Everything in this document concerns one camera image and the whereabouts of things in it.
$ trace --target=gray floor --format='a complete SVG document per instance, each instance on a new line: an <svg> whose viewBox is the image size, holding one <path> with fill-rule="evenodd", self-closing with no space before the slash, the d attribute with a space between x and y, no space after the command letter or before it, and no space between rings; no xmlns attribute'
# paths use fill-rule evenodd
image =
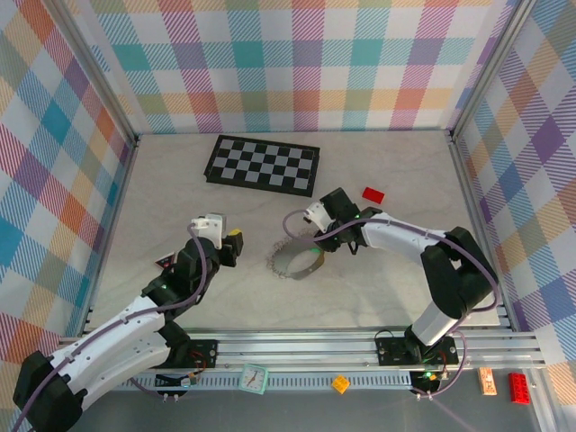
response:
<svg viewBox="0 0 576 432"><path fill-rule="evenodd" d="M532 405L510 401L508 372L495 371L498 396L482 396L476 371L433 401L408 391L201 392L190 400L162 403L135 391L112 391L72 429L92 432L350 432L540 430Z"/></svg>
<svg viewBox="0 0 576 432"><path fill-rule="evenodd" d="M420 266L391 251L346 247L302 281L266 268L285 239L284 215L339 186L361 208L366 186L384 191L391 216L427 228L470 228L464 198L441 131L243 134L321 148L313 199L207 184L203 170L215 135L146 136L128 186L90 327L120 311L159 274L154 261L182 248L189 220L228 215L244 231L234 269L223 268L202 304L178 319L185 328L316 328L408 326L430 302ZM295 218L297 230L306 225ZM496 313L468 324L498 325Z"/></svg>

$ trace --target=wooden block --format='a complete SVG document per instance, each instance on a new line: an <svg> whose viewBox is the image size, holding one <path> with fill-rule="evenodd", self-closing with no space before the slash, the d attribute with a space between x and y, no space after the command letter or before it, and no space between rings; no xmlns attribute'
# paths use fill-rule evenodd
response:
<svg viewBox="0 0 576 432"><path fill-rule="evenodd" d="M489 367L481 367L478 369L478 376L480 377L482 394L486 396L496 396L496 383L494 382L492 370Z"/></svg>

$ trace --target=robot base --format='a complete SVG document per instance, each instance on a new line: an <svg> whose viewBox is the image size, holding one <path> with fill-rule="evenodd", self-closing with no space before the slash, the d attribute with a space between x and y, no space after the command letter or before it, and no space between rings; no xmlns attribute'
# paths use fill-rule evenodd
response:
<svg viewBox="0 0 576 432"><path fill-rule="evenodd" d="M406 366L406 365L458 365L458 353L452 337L442 337L438 343L417 359L407 349L405 337L378 337L376 351L380 366Z"/></svg>

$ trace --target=aluminum frame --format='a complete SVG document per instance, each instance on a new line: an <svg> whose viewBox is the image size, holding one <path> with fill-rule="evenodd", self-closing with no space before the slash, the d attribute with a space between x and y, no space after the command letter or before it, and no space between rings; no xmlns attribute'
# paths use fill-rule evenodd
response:
<svg viewBox="0 0 576 432"><path fill-rule="evenodd" d="M78 29L74 17L68 8L62 4L61 0L44 0L43 3L46 5L54 23L56 23L62 34L64 34L66 42L70 45L78 63L86 73L96 92L100 95L104 105L122 129L122 132L124 132L132 144L135 144L137 134L122 109L122 105L116 97L116 94L108 84L104 72L100 69L92 50L82 37L82 33Z"/></svg>
<svg viewBox="0 0 576 432"><path fill-rule="evenodd" d="M462 327L468 353L464 367L542 368L544 357L532 332L515 332L511 328ZM257 364L274 373L420 371L424 365L379 366L374 335L381 328L281 329L281 330L187 330L194 339L219 340L218 362L209 374L240 372L246 364ZM403 328L391 328L403 336ZM64 338L61 346L76 338ZM455 339L460 358L463 342ZM449 365L448 370L457 369ZM183 373L180 369L163 369L164 374Z"/></svg>
<svg viewBox="0 0 576 432"><path fill-rule="evenodd" d="M85 307L80 313L80 316L83 318L78 322L78 325L74 330L75 335L79 336L84 335L86 333L84 332L86 323L90 322L89 316L94 310L96 296L98 294L98 289L100 288L100 282L102 281L102 277L104 275L104 268L106 266L106 262L108 261L108 256L110 255L110 249L112 248L112 238L114 237L114 232L116 231L116 227L118 226L118 220L120 219L120 211L122 210L122 205L124 204L124 198L126 197L126 193L128 192L128 183L130 182L132 170L134 169L134 163L136 161L137 155L138 155L138 142L135 141L133 145L130 147L130 153L126 158L127 161L126 170L124 172L124 177L121 180L121 186L120 191L118 192L118 198L116 198L116 202L114 203L112 209L110 228L104 235L103 252L100 257L100 262L98 263L96 270L94 272L94 278L90 283L90 287L88 288L88 301L85 303Z"/></svg>
<svg viewBox="0 0 576 432"><path fill-rule="evenodd" d="M460 188L462 189L462 194L466 203L466 209L468 210L468 216L472 222L474 237L476 238L480 249L486 256L486 259L488 259L488 262L497 273L498 278L503 280L503 274L500 271L500 267L498 266L498 260L494 254L494 251L492 250L491 243L489 241L490 236L486 230L486 227L482 223L482 210L480 209L479 200L476 199L476 195L474 194L472 179L470 178L469 173L465 168L464 156L462 155L460 148L455 144L454 140L450 137L449 134L446 135L446 140L450 150L450 156L454 162L456 176L460 182ZM512 301L509 298L509 294L504 289L500 289L500 292L502 294L502 300L504 301L502 306L506 308L506 316L509 320L509 324L514 330L519 330L520 326L518 323L518 317L516 316L514 309L511 307Z"/></svg>
<svg viewBox="0 0 576 432"><path fill-rule="evenodd" d="M496 75L500 72L500 68L510 53L516 37L520 33L520 30L522 30L522 26L527 21L528 17L532 13L532 9L534 9L534 6L536 6L537 2L538 0L520 0L516 6L516 9L512 12L506 28L496 42L496 48L491 53L490 58L486 62L484 69L480 73L478 82L474 86L470 97L464 104L462 114L460 114L460 117L454 125L453 136L456 142L462 135L462 131L472 120L473 116L478 110L480 102L486 95L490 84Z"/></svg>

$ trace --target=yellow lego brick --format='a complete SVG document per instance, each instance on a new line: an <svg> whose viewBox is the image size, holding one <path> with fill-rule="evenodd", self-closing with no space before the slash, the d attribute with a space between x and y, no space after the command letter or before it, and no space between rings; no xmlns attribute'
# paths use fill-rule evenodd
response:
<svg viewBox="0 0 576 432"><path fill-rule="evenodd" d="M350 381L346 377L339 375L332 382L332 387L340 394L344 394L348 387L350 387Z"/></svg>

